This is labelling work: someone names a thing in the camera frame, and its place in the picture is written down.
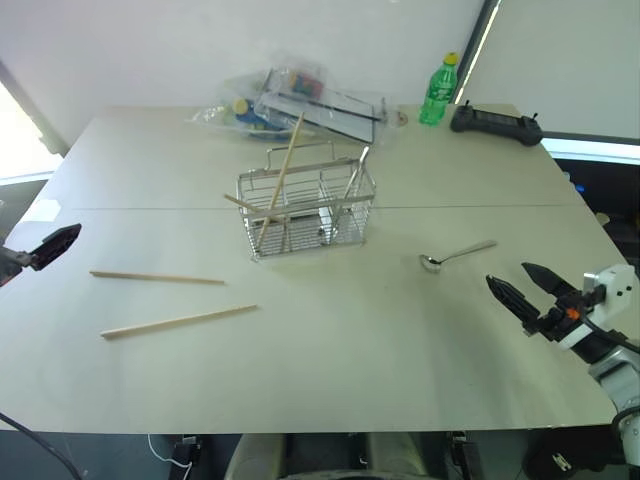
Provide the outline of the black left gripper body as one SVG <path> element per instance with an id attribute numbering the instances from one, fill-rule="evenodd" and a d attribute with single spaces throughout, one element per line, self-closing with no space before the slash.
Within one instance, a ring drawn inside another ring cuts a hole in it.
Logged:
<path id="1" fill-rule="evenodd" d="M 0 261 L 0 285 L 4 286 L 19 275 L 24 268 L 31 267 L 37 261 L 37 256 L 33 253 L 16 251 L 2 246 Z"/>

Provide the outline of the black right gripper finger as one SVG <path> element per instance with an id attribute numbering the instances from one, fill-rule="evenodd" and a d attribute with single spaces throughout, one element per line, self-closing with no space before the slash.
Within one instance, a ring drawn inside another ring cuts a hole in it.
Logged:
<path id="1" fill-rule="evenodd" d="M 530 262 L 522 262 L 521 265 L 531 280 L 547 294 L 560 298 L 574 292 L 572 285 L 549 268 Z"/>
<path id="2" fill-rule="evenodd" d="M 513 285 L 491 275 L 486 276 L 486 283 L 493 296 L 523 324 L 538 319 L 540 312 Z"/>

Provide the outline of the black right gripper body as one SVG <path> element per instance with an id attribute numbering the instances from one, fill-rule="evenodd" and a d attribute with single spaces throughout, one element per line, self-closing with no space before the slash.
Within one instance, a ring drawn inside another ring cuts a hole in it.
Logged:
<path id="1" fill-rule="evenodd" d="M 546 314 L 536 313 L 524 320 L 522 326 L 530 335 L 541 334 L 549 341 L 560 343 L 582 325 L 583 310 L 583 295 L 576 291 L 557 297 Z"/>

